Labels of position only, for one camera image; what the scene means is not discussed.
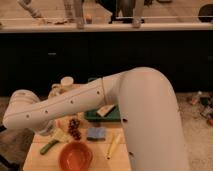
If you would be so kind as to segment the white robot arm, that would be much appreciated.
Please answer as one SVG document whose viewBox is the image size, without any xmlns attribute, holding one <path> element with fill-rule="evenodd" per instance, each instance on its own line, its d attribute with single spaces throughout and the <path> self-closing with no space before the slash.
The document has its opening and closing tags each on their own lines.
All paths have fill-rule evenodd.
<svg viewBox="0 0 213 171">
<path fill-rule="evenodd" d="M 132 171 L 190 171 L 173 87 L 149 67 L 98 78 L 44 101 L 17 90 L 3 125 L 46 135 L 57 118 L 111 104 L 119 107 Z"/>
</svg>

